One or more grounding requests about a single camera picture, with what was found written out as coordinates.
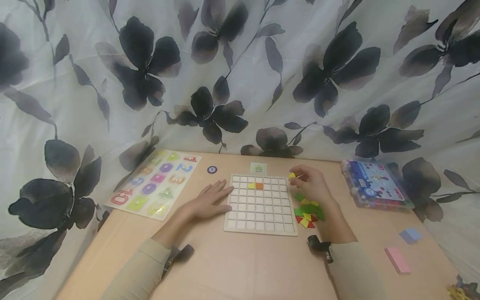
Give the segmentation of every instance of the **pink eraser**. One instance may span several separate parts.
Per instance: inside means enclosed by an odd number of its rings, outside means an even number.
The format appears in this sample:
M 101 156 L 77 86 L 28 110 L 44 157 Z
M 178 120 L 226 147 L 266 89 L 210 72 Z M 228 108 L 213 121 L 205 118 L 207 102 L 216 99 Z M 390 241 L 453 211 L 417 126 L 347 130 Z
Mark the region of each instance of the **pink eraser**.
M 399 274 L 410 274 L 411 269 L 403 257 L 402 253 L 398 248 L 395 247 L 387 247 L 385 248 L 385 252 L 387 253 L 388 258 L 392 262 L 393 266 L 395 267 L 397 273 Z

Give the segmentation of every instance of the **floral curtain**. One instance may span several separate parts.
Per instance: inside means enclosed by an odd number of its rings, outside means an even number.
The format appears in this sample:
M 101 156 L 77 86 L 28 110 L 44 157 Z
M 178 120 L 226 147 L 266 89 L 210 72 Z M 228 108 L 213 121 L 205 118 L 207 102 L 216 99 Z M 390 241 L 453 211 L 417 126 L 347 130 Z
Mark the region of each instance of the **floral curtain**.
M 478 281 L 479 19 L 478 0 L 3 0 L 0 299 L 53 299 L 158 147 L 391 163 Z

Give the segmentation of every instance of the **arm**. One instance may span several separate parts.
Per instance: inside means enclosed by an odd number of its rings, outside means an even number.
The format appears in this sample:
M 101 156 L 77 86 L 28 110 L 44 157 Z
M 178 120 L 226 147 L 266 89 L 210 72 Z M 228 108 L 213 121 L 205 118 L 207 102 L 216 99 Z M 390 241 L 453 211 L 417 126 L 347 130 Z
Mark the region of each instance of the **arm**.
M 138 252 L 113 278 L 102 300 L 147 300 L 162 278 L 171 247 L 180 233 L 197 218 L 210 218 L 231 210 L 230 205 L 217 205 L 232 190 L 224 189 L 225 180 L 209 184 L 198 195 L 177 209 L 165 225 L 151 239 L 143 243 Z
M 324 210 L 334 259 L 329 270 L 340 300 L 387 299 L 382 281 L 330 194 L 323 174 L 305 165 L 293 167 L 290 172 L 297 176 L 290 179 L 290 184 L 297 186 L 308 200 L 317 201 Z

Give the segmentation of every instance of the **table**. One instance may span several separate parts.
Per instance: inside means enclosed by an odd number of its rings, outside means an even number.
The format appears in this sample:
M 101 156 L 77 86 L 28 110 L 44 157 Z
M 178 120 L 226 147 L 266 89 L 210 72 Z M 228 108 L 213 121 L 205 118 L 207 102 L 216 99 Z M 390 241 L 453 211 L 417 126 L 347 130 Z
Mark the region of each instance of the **table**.
M 285 176 L 305 164 L 320 169 L 345 218 L 384 279 L 389 300 L 449 300 L 446 287 L 455 283 L 455 268 L 413 212 L 399 213 L 357 208 L 338 162 L 192 153 L 202 160 L 173 209 L 194 198 L 207 184 L 229 180 L 232 173 L 249 174 L 250 162 L 267 164 L 271 176 Z M 208 174 L 211 165 L 218 172 Z M 164 222 L 114 210 L 79 261 L 58 295 L 58 300 L 99 299 L 115 274 Z M 309 235 L 323 231 L 298 224 L 297 237 L 223 231 L 224 216 L 197 224 L 182 240 L 195 253 L 186 263 L 173 265 L 152 295 L 152 300 L 282 300 L 337 299 L 325 259 L 310 252 Z M 408 245 L 399 232 L 416 228 L 423 238 Z M 384 248 L 398 247 L 412 274 L 396 273 Z

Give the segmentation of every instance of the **sleeve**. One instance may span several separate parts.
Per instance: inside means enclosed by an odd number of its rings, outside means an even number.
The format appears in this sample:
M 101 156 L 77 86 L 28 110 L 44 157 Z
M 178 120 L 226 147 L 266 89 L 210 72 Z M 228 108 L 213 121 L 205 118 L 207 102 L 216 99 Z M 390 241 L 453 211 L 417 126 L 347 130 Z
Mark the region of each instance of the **sleeve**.
M 170 250 L 146 240 L 108 286 L 101 300 L 147 300 L 162 278 Z
M 386 300 L 386 291 L 358 242 L 332 244 L 329 264 L 340 300 Z

